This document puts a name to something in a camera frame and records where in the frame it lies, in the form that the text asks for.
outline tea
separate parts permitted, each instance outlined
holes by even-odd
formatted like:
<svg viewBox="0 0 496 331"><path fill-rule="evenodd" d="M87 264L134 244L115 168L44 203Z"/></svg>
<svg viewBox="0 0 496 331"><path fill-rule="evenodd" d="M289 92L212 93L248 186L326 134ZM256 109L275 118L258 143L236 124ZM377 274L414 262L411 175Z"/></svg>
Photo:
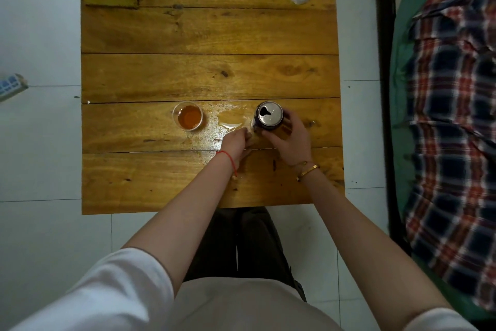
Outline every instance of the tea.
<svg viewBox="0 0 496 331"><path fill-rule="evenodd" d="M202 111L195 105L186 105L177 114L179 124L186 130L198 127L202 121Z"/></svg>

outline cup of brown liquid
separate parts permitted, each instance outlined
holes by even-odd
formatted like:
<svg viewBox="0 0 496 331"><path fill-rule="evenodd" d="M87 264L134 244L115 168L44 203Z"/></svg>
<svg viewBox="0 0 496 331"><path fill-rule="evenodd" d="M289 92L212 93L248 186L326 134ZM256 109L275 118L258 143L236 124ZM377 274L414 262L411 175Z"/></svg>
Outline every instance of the cup of brown liquid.
<svg viewBox="0 0 496 331"><path fill-rule="evenodd" d="M179 128L193 131L202 125L203 110L192 101L183 101L172 111L172 118Z"/></svg>

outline person's right hand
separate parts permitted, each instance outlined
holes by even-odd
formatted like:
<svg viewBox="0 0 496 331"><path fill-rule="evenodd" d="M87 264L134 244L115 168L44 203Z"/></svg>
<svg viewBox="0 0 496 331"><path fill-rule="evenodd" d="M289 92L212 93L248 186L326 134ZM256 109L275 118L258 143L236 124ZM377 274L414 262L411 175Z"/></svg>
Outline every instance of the person's right hand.
<svg viewBox="0 0 496 331"><path fill-rule="evenodd" d="M310 133L307 131L298 115L284 109L284 114L289 116L293 131L287 140L282 140L273 133L262 130L262 135L267 138L281 153L282 159L290 166L301 164L304 161L313 162L312 142Z"/></svg>

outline tiled floor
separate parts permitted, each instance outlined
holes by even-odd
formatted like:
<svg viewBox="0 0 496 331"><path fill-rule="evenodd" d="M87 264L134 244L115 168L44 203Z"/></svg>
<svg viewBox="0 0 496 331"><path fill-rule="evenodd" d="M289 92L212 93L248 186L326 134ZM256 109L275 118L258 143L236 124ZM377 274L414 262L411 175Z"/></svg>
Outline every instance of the tiled floor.
<svg viewBox="0 0 496 331"><path fill-rule="evenodd" d="M387 227L375 0L337 0L346 195ZM0 330L62 295L153 214L80 215L79 0L0 0ZM273 207L308 300L345 331L378 329L312 205Z"/></svg>

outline red string bracelet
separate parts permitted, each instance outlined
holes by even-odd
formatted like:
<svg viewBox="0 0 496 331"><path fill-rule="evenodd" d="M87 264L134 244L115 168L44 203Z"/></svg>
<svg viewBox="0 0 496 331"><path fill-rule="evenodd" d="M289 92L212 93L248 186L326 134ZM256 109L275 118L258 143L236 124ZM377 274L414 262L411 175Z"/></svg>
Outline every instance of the red string bracelet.
<svg viewBox="0 0 496 331"><path fill-rule="evenodd" d="M215 152L215 154L217 153L221 153L221 152L224 152L228 157L229 159L231 160L231 164L233 165L232 168L234 169L234 176L237 177L238 176L238 172L236 171L236 164L234 163L234 160L233 158L231 157L231 155L229 153L227 153L226 151L222 150L222 151L217 151Z"/></svg>

